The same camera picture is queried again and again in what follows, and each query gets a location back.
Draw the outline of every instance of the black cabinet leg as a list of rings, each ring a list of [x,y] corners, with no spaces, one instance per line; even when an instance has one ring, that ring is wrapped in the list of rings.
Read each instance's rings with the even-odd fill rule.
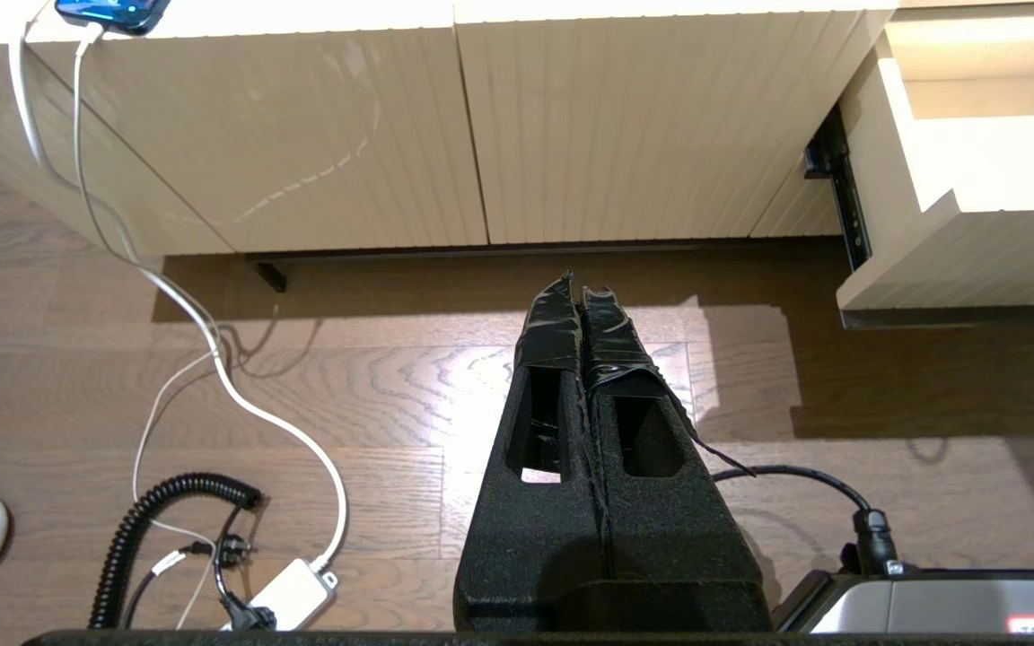
[[[261,275],[269,286],[274,287],[274,291],[278,291],[279,295],[286,291],[286,275],[272,262],[252,262],[250,265],[254,266],[254,271],[257,271],[257,275]]]

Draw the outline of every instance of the black power cord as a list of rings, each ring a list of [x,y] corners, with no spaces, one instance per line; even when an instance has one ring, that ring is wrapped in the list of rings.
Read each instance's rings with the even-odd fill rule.
[[[760,465],[750,466],[747,471],[729,469],[712,474],[712,482],[719,483],[741,475],[797,475],[824,483],[833,490],[845,494],[856,503],[857,511],[853,514],[853,528],[856,530],[856,545],[848,544],[841,553],[845,567],[859,575],[898,575],[903,574],[906,564],[895,555],[895,544],[891,541],[891,527],[888,518],[880,510],[874,510],[864,496],[835,475],[824,473],[808,466],[792,465]]]
[[[230,534],[222,543],[224,544],[222,544],[221,551],[218,553],[218,559],[214,561],[217,567],[235,567],[235,565],[241,564],[246,560],[246,556],[249,553],[249,544],[240,535],[235,533]],[[187,545],[187,547],[176,549],[165,559],[159,561],[159,565],[155,565],[155,567],[151,568],[151,572],[146,573],[143,581],[140,581],[139,587],[134,589],[134,593],[130,597],[130,605],[126,609],[126,616],[122,620],[122,628],[130,629],[132,621],[134,621],[134,613],[139,610],[139,602],[143,598],[143,594],[149,588],[151,581],[162,576],[165,570],[173,567],[178,561],[185,559],[190,554],[211,555],[213,552],[214,549],[208,544],[202,543],[202,541],[194,541],[192,544]]]
[[[809,469],[808,466],[792,466],[792,465],[760,465],[760,466],[750,466],[752,473],[746,473],[739,469],[729,469],[727,471],[721,471],[720,473],[712,473],[712,482],[719,483],[731,479],[738,479],[741,475],[799,475],[801,479],[810,479],[818,483],[824,483],[826,486],[833,488],[833,490],[844,493],[848,498],[856,503],[856,506],[860,510],[871,510],[871,504],[864,499],[864,496],[860,495],[858,491],[850,487],[845,481],[835,478],[835,475],[829,475],[824,473],[824,471],[818,471],[816,469]]]
[[[263,502],[262,491],[218,473],[175,475],[143,494],[119,523],[119,530],[111,541],[111,549],[102,563],[102,576],[98,579],[98,591],[94,593],[91,606],[90,629],[119,627],[126,586],[130,583],[134,559],[151,527],[151,520],[170,504],[194,495],[214,496],[246,510],[254,510]]]
[[[235,506],[234,512],[230,513],[226,523],[221,525],[221,532],[218,533],[217,541],[218,554],[221,554],[222,549],[225,547],[230,527],[234,525],[235,520],[238,519],[238,513],[241,511],[242,506]],[[278,625],[278,617],[274,614],[274,610],[263,606],[250,606],[246,602],[243,602],[242,598],[239,598],[237,594],[226,589],[225,580],[221,576],[221,562],[219,560],[214,560],[214,585],[217,586],[218,594],[221,596],[222,608],[226,610],[226,613],[230,613],[230,629],[233,629],[235,633],[242,629],[274,629]]]

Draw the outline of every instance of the white cabinet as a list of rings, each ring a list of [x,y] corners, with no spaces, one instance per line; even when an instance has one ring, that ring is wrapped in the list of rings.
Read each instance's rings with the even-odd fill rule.
[[[1034,306],[1034,9],[890,24],[841,110],[874,250],[842,309]]]
[[[49,10],[29,40],[66,83],[79,37]],[[486,244],[447,1],[172,3],[148,37],[95,45],[85,79],[233,250]]]
[[[79,193],[59,187],[34,163],[10,85],[7,41],[17,37],[26,9],[34,3],[0,4],[0,179],[50,210],[83,236],[97,241]],[[37,126],[51,162],[65,177],[73,177],[70,87],[39,61],[28,65],[30,94]],[[86,178],[92,191],[126,217],[140,248],[148,254],[205,254],[230,252],[230,246],[176,191],[131,151],[102,119],[91,111],[83,115]],[[118,244],[102,218],[108,239]]]
[[[895,3],[455,5],[489,239],[509,244],[796,232],[762,216]],[[813,224],[838,229],[830,209]]]

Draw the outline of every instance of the black coiled cable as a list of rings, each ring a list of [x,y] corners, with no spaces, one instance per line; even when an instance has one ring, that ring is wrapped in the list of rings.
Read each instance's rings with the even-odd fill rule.
[[[175,475],[146,492],[126,513],[122,524],[119,524],[119,531],[111,541],[111,551],[107,553],[102,578],[98,581],[98,592],[94,593],[91,629],[119,627],[134,557],[139,555],[151,520],[170,504],[192,495],[214,496],[242,510],[253,510],[262,503],[262,491],[218,473]]]

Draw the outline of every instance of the power plug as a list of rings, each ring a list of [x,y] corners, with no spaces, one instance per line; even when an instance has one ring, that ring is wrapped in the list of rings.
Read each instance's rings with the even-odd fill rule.
[[[336,575],[318,575],[307,561],[296,559],[250,598],[249,605],[254,609],[270,609],[275,629],[299,629],[333,602],[336,588]],[[229,622],[221,629],[230,629]]]

